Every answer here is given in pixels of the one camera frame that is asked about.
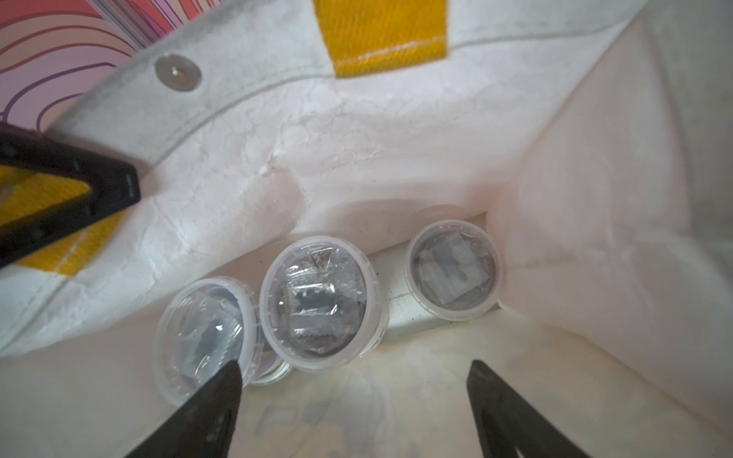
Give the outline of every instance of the yellow strap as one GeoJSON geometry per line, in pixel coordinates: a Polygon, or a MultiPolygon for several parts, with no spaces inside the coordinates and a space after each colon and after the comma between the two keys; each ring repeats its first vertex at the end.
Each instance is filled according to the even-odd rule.
{"type": "Polygon", "coordinates": [[[339,78],[446,56],[446,0],[314,0],[314,5],[339,78]]]}
{"type": "MultiPolygon", "coordinates": [[[[0,166],[0,226],[89,192],[85,182],[0,166]]],[[[24,267],[72,276],[112,235],[122,213],[82,229],[18,261],[24,267]]]]}

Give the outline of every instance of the colorful patterned fabric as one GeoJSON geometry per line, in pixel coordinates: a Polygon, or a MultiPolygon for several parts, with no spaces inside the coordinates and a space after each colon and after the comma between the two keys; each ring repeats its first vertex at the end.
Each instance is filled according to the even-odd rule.
{"type": "MultiPolygon", "coordinates": [[[[0,121],[43,131],[134,50],[84,0],[0,3],[0,121]]],[[[82,182],[0,169],[0,225],[88,191],[82,182]]],[[[18,264],[73,275],[104,246],[122,214],[18,264]]]]}

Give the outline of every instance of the black plastic clip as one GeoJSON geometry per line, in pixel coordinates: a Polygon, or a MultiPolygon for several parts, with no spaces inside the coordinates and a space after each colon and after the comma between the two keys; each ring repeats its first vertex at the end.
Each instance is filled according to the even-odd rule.
{"type": "Polygon", "coordinates": [[[0,124],[0,164],[85,182],[89,192],[0,226],[0,267],[140,201],[135,167],[0,124]]]}

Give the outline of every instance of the wavy line pattern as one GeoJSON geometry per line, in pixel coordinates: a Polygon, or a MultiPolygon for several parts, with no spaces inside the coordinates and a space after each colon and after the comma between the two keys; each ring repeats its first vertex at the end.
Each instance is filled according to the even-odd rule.
{"type": "Polygon", "coordinates": [[[135,51],[84,0],[36,1],[0,3],[0,121],[40,130],[135,51]]]}

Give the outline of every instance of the round plastic container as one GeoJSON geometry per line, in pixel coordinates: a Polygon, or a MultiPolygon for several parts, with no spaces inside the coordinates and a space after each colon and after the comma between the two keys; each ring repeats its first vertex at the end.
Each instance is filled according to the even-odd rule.
{"type": "Polygon", "coordinates": [[[368,352],[389,319],[367,257],[333,237],[308,237],[280,253],[262,284],[259,312],[275,352],[304,371],[368,352]]]}
{"type": "Polygon", "coordinates": [[[265,338],[251,290],[233,278],[196,281],[166,308],[153,343],[153,371],[168,401],[180,406],[226,362],[237,360],[242,386],[258,372],[265,338]]]}
{"type": "Polygon", "coordinates": [[[292,364],[280,358],[265,340],[265,346],[262,348],[262,360],[249,384],[252,386],[272,385],[285,378],[293,369],[292,364]]]}
{"type": "Polygon", "coordinates": [[[430,224],[408,246],[410,291],[431,314],[470,320],[499,300],[504,266],[486,232],[465,221],[430,224]]]}

